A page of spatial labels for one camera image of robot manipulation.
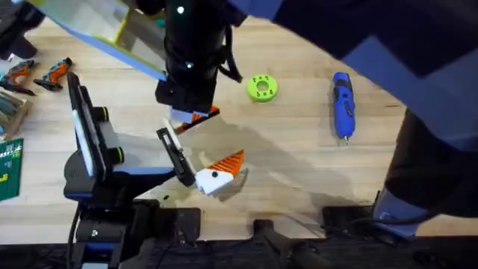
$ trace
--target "wooden workbench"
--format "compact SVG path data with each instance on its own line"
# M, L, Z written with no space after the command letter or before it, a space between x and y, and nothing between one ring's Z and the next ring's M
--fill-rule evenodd
M167 108L155 101L156 80L48 20L28 39L40 62L29 81L71 57L93 104L109 108L122 141L150 158L164 156L155 130ZM322 236L317 222L325 205L370 205L382 188L405 108L325 52L265 21L249 19L236 29L234 54L245 78L274 76L279 95L257 104L246 83L220 76L214 98L223 108L220 117L181 139L193 163L203 166L245 149L248 176L215 197L176 179L145 197L169 195L164 206L200 207L202 239L248 238L259 217L274 219L287 236ZM348 147L338 147L332 128L330 81L337 71L350 73L355 91L357 129ZM30 98L34 107L19 131L25 139L20 197L0 203L0 244L63 243L75 210L63 197L63 166L75 151L68 93L26 86L38 96ZM422 225L419 235L475 235L474 224L442 216Z

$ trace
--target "blue screwdriver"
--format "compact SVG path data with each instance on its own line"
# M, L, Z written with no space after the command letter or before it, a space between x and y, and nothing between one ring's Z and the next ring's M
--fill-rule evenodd
M349 74L337 72L332 79L334 86L334 117L337 136L346 144L356 130L356 117L353 102L352 82Z

